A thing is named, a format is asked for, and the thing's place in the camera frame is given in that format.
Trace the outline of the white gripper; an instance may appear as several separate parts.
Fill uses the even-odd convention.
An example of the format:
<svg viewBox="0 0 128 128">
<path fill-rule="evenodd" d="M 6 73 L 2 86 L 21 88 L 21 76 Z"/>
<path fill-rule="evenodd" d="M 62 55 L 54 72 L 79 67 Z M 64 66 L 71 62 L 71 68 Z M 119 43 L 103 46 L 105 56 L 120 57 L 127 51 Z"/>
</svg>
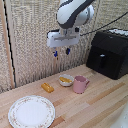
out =
<svg viewBox="0 0 128 128">
<path fill-rule="evenodd" d="M 79 42 L 80 34 L 78 28 L 71 29 L 56 29 L 51 30 L 47 33 L 47 46 L 52 47 L 61 47 L 74 45 Z M 70 54 L 71 49 L 66 49 L 66 55 Z M 54 49 L 54 57 L 58 60 L 58 51 Z"/>
</svg>

